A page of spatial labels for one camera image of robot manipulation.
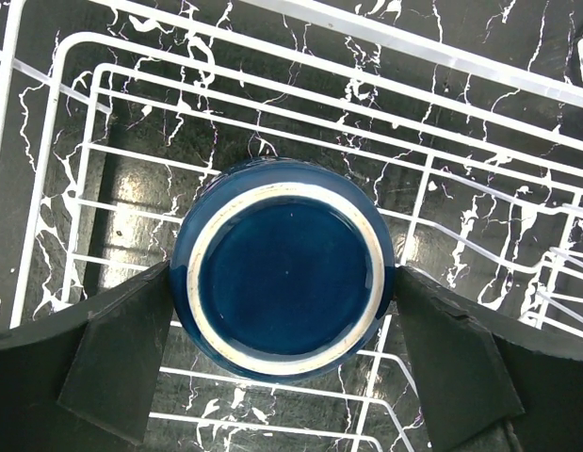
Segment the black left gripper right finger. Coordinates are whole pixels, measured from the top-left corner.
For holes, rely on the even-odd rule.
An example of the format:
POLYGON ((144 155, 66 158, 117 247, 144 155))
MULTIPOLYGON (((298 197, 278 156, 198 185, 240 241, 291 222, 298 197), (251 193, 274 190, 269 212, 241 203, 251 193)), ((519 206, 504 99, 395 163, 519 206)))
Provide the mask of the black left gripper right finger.
POLYGON ((435 451, 583 451, 583 339, 397 269, 395 300, 435 451))

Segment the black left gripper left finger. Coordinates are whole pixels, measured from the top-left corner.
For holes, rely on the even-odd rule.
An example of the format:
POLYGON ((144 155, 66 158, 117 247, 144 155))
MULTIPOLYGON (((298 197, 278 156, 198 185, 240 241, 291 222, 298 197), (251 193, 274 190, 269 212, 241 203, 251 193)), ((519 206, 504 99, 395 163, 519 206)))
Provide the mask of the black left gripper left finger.
POLYGON ((0 451, 135 451, 170 329, 169 265, 0 333, 0 451))

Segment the dark blue ceramic mug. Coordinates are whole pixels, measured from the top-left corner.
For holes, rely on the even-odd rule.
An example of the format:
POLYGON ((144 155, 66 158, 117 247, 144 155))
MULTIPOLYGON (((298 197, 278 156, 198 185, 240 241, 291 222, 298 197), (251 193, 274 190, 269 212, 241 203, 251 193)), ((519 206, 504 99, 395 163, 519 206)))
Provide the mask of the dark blue ceramic mug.
POLYGON ((268 382, 327 373, 378 330, 396 276, 375 204, 282 157, 231 167, 187 212, 170 259, 176 314, 223 369, 268 382))

